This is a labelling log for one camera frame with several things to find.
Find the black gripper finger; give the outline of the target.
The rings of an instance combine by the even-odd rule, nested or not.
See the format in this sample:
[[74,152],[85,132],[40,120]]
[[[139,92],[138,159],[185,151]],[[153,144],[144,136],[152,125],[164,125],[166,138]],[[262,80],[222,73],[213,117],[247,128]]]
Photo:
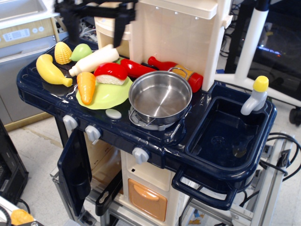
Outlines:
[[113,40],[114,48],[120,46],[125,28],[129,23],[130,23],[129,16],[124,13],[118,14],[118,16],[115,18],[114,40]]
[[61,12],[64,25],[69,35],[69,41],[76,45],[79,44],[79,17],[76,13],[64,9]]

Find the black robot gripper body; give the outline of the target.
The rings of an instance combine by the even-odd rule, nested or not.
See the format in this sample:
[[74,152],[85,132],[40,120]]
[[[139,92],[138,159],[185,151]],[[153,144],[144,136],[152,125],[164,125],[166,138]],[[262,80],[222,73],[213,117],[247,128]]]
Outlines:
[[79,20],[83,17],[104,17],[116,23],[128,24],[135,20],[136,0],[56,0],[55,12],[65,20]]

